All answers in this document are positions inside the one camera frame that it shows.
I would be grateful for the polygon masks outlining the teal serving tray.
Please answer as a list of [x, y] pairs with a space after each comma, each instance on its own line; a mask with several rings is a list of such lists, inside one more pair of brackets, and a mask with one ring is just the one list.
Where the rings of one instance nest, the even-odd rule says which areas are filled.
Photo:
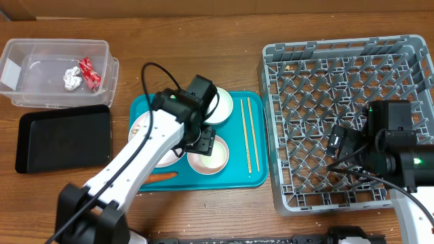
[[[233, 111], [227, 120], [213, 126], [216, 130], [216, 135], [221, 137], [229, 147], [229, 161], [223, 170], [213, 175], [199, 174], [189, 165], [187, 156], [185, 155], [171, 166], [153, 170], [154, 174], [175, 171], [178, 173], [175, 178], [152, 184], [144, 184], [140, 188], [141, 192], [256, 187], [263, 184], [268, 176], [269, 168], [262, 101], [257, 94], [251, 91], [231, 91], [229, 94], [233, 99]], [[256, 166], [247, 97], [250, 97], [252, 106], [260, 172], [257, 171]], [[245, 113], [252, 165], [251, 174], [248, 172], [240, 99], [243, 100]]]

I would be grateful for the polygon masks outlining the grey dishwasher rack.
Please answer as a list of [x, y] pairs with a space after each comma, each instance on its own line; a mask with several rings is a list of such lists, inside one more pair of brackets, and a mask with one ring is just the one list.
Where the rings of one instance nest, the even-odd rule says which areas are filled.
[[368, 102], [409, 100], [418, 142], [433, 142], [433, 61], [418, 35], [269, 44], [258, 81], [282, 216], [392, 206], [380, 183], [327, 170], [333, 126], [361, 129]]

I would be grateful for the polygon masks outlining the white dinner plate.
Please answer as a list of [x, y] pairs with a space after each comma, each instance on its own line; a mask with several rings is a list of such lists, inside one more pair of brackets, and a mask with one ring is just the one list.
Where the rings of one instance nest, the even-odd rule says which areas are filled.
[[[146, 121], [147, 117], [149, 116], [149, 111], [146, 111], [142, 115], [140, 115], [132, 124], [130, 127], [129, 135], [128, 135], [128, 141], [130, 141], [137, 133], [138, 131], [144, 127], [144, 122]], [[185, 152], [181, 148], [177, 148], [175, 152], [173, 150], [169, 150], [158, 162], [156, 165], [157, 168], [162, 167], [168, 167], [176, 162], [178, 162], [181, 157], [183, 157]]]

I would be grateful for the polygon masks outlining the foil ball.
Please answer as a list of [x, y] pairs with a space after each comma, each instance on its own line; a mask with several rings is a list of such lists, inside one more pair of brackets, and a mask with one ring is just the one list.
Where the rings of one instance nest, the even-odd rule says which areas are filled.
[[81, 85], [82, 78], [79, 76], [81, 72], [78, 66], [74, 66], [73, 68], [67, 69], [63, 76], [64, 87], [68, 91], [73, 91]]

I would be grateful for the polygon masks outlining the red snack wrapper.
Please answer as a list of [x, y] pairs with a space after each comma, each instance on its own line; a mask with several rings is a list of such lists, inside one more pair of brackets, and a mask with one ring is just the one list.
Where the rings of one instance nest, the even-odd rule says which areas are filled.
[[94, 67], [88, 57], [78, 60], [79, 68], [87, 86], [93, 91], [97, 92], [100, 87], [102, 77], [94, 70]]

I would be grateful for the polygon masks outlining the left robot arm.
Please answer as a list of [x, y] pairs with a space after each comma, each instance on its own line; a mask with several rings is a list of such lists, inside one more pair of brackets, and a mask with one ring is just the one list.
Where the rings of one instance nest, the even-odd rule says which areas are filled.
[[219, 100], [213, 82], [196, 75], [187, 89], [167, 88], [147, 98], [149, 115], [119, 154], [81, 188], [67, 184], [58, 196], [49, 243], [147, 243], [126, 215], [144, 181], [169, 152], [210, 156], [215, 130], [205, 121]]

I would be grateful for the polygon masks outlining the orange carrot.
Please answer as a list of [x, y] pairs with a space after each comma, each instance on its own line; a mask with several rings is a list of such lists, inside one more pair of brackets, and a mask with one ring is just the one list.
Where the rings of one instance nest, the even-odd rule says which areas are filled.
[[156, 182], [161, 182], [165, 180], [169, 180], [172, 178], [175, 178], [178, 175], [177, 172], [168, 172], [168, 173], [162, 173], [162, 174], [151, 174], [145, 181], [144, 184], [152, 184]]

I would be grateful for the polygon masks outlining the clear plastic bin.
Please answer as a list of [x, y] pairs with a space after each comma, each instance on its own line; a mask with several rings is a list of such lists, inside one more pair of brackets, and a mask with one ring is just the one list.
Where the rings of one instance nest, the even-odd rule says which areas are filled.
[[[65, 88], [65, 72], [85, 58], [101, 76], [100, 85], [91, 89], [82, 79], [76, 88]], [[15, 106], [112, 106], [118, 76], [119, 61], [104, 40], [10, 39], [1, 54], [1, 95]]]

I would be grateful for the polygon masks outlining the wooden chopstick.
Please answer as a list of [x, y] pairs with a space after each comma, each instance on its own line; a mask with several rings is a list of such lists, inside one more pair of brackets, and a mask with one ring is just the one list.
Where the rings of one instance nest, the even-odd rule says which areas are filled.
[[254, 153], [255, 153], [255, 159], [256, 159], [256, 166], [257, 166], [257, 171], [260, 172], [260, 164], [259, 164], [259, 158], [258, 158], [258, 147], [257, 147], [257, 143], [256, 143], [256, 132], [255, 132], [255, 128], [254, 128], [254, 120], [253, 120], [250, 97], [247, 97], [247, 101], [248, 101], [248, 109], [249, 109], [249, 115], [250, 115], [250, 124], [251, 124], [251, 129], [252, 129], [252, 138], [253, 138], [253, 142], [254, 142]]
[[243, 134], [244, 134], [244, 140], [245, 140], [245, 150], [246, 150], [246, 157], [248, 162], [248, 172], [249, 174], [252, 173], [252, 165], [250, 160], [250, 149], [249, 149], [249, 143], [248, 143], [248, 135], [247, 135], [247, 127], [245, 122], [245, 113], [244, 113], [244, 107], [243, 107], [243, 100], [240, 99], [240, 107], [241, 107], [241, 118], [242, 118], [242, 124], [243, 124]]

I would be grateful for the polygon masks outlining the black tray bin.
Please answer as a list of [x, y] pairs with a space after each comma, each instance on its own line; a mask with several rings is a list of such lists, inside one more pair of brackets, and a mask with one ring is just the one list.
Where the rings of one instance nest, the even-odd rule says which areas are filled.
[[112, 156], [110, 108], [80, 106], [20, 118], [15, 170], [35, 174], [107, 164]]

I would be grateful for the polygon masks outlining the white green bowl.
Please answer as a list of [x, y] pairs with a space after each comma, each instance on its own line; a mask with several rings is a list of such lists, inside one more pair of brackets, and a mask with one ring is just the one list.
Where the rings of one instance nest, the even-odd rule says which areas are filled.
[[220, 87], [217, 88], [217, 92], [220, 98], [219, 102], [217, 102], [217, 96], [214, 96], [208, 107], [207, 114], [210, 114], [214, 108], [215, 111], [204, 121], [205, 124], [217, 125], [223, 123], [233, 111], [233, 99], [230, 94]]

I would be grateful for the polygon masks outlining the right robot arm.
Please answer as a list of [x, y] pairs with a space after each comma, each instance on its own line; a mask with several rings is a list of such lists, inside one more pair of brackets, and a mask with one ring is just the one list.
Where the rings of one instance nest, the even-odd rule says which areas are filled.
[[433, 242], [433, 145], [418, 143], [408, 100], [375, 100], [362, 130], [335, 125], [328, 171], [377, 181], [389, 190], [404, 243]]

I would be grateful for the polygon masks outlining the pink bowl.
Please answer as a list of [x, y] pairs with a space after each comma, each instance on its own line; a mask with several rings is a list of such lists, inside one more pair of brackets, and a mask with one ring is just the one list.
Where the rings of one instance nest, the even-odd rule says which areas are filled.
[[215, 137], [210, 156], [187, 153], [189, 165], [199, 174], [213, 175], [222, 171], [229, 161], [229, 148], [219, 136]]

